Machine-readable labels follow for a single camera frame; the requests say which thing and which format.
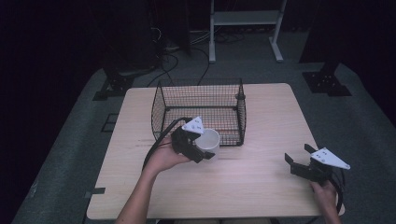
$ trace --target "hand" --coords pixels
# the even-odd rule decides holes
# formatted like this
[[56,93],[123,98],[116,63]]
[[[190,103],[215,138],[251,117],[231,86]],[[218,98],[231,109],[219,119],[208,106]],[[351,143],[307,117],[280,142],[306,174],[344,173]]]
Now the hand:
[[341,223],[335,206],[337,191],[332,183],[327,180],[323,186],[317,182],[310,182],[310,185],[315,192],[315,200],[326,223]]
[[157,150],[152,154],[144,170],[151,171],[157,175],[161,171],[188,161],[190,161],[190,159],[184,155],[176,154],[172,149],[171,139],[166,137],[161,141]]

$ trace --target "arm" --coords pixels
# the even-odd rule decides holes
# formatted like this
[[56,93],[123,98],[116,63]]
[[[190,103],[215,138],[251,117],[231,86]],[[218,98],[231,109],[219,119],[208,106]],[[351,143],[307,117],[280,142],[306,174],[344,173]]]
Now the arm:
[[323,186],[317,182],[311,182],[310,184],[315,192],[315,200],[326,223],[341,224],[341,219],[335,207],[336,190],[332,183],[326,181]]
[[190,161],[183,155],[177,155],[170,145],[170,139],[165,138],[158,149],[152,154],[134,191],[122,208],[116,223],[144,224],[149,209],[149,199],[157,175],[175,165]]

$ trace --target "wooden tabletop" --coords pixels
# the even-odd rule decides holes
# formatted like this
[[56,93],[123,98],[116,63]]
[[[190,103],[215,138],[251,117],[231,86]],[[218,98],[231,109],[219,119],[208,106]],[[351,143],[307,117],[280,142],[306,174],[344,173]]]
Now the wooden tabletop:
[[[130,89],[120,110],[96,188],[90,219],[119,214],[140,176],[155,139],[151,107],[155,88]],[[221,147],[215,162],[189,162],[159,174],[148,218],[301,217],[319,215],[306,180],[284,160],[309,163],[304,144],[317,147],[288,84],[244,85],[245,143]]]

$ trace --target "white cup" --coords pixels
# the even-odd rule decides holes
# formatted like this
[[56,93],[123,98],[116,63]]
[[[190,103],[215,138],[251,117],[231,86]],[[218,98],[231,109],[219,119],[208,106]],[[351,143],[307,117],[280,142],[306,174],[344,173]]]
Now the white cup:
[[210,161],[215,161],[219,158],[220,135],[215,130],[204,129],[204,133],[195,139],[195,145],[203,152],[208,151],[216,154]]

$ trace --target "wire mesh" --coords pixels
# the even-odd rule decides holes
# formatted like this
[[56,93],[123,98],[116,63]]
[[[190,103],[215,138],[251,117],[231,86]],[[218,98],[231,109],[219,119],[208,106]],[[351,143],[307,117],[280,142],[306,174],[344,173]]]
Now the wire mesh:
[[242,80],[177,79],[158,83],[151,111],[155,139],[173,120],[198,116],[205,128],[219,133],[221,146],[241,146],[247,119]]

